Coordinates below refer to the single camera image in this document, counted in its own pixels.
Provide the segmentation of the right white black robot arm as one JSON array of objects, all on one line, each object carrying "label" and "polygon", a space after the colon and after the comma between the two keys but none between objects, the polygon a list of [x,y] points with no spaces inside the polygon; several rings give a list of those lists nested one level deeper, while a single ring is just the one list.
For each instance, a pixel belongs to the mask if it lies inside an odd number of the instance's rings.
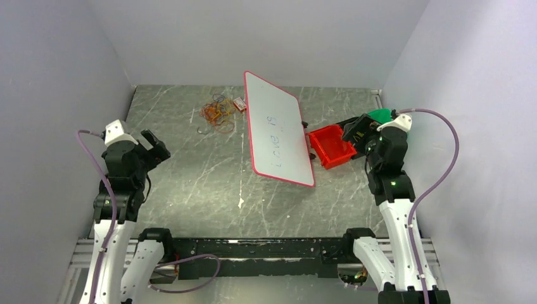
[{"label": "right white black robot arm", "polygon": [[361,261],[379,303],[450,303],[427,261],[415,215],[418,202],[403,170],[411,126],[409,115],[380,123],[368,114],[344,125],[342,140],[365,158],[369,189],[388,229],[393,257],[381,251],[374,236],[354,237],[341,252],[349,262]]}]

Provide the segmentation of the black plastic bin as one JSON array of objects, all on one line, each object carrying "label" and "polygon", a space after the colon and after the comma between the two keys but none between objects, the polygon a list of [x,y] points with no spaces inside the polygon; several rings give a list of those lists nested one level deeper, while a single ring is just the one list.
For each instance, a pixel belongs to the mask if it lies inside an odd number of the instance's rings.
[{"label": "black plastic bin", "polygon": [[356,132],[359,129],[358,121],[360,117],[352,117],[337,123],[343,132]]}]

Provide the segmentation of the black aluminium base frame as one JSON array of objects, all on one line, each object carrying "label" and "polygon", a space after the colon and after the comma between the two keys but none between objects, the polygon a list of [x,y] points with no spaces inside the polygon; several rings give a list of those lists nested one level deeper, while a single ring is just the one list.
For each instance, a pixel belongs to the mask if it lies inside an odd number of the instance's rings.
[{"label": "black aluminium base frame", "polygon": [[[211,253],[221,260],[218,277],[256,276],[317,276],[318,278],[342,278],[354,283],[352,278],[363,272],[362,263],[351,253],[348,237],[320,238],[261,238],[222,239],[187,238],[173,239],[173,247],[165,249],[161,263]],[[77,278],[87,273],[91,262],[92,240],[78,241],[68,268],[68,277]],[[445,289],[440,264],[430,239],[423,239],[427,262],[438,287]],[[151,278],[154,283],[171,283],[174,280],[209,278],[215,270],[215,262],[209,258],[196,259],[157,270]]]}]

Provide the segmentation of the small red white box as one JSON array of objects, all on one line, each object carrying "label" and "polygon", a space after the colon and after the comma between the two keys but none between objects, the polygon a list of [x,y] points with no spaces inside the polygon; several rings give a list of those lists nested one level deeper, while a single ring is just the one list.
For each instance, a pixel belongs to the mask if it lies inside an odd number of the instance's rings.
[{"label": "small red white box", "polygon": [[247,109],[247,105],[242,98],[235,98],[232,103],[239,112],[244,112]]}]

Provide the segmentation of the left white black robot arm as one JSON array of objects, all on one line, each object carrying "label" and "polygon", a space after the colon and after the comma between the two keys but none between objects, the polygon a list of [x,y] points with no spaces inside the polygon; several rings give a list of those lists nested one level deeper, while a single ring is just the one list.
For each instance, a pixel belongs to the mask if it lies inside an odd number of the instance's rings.
[{"label": "left white black robot arm", "polygon": [[94,245],[81,303],[133,303],[157,264],[176,257],[170,230],[147,228],[139,235],[131,264],[124,265],[139,210],[151,190],[148,173],[170,158],[150,130],[141,134],[151,149],[131,136],[121,120],[98,134],[106,146],[107,170],[96,166],[101,183],[93,203]]}]

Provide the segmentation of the pink framed whiteboard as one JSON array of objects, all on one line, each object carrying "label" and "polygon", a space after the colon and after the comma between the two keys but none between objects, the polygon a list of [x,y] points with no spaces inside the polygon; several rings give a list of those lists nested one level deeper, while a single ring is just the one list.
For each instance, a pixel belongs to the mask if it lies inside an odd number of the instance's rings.
[{"label": "pink framed whiteboard", "polygon": [[313,187],[315,179],[298,99],[245,71],[251,165],[261,176]]}]

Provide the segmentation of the green plastic bin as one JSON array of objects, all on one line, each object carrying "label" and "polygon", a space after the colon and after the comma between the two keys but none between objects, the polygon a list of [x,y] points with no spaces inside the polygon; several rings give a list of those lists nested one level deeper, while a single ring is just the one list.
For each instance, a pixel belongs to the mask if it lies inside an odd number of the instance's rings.
[{"label": "green plastic bin", "polygon": [[368,116],[382,125],[393,121],[391,112],[389,108],[381,108],[368,112]]}]

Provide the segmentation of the red plastic bin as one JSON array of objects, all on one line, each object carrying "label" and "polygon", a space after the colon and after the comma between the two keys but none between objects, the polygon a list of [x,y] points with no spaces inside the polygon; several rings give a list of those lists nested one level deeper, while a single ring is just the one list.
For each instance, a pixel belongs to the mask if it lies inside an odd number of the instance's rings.
[{"label": "red plastic bin", "polygon": [[357,155],[353,145],[342,140],[343,129],[339,125],[328,125],[308,132],[306,135],[311,148],[314,149],[321,165],[326,170],[342,165]]}]

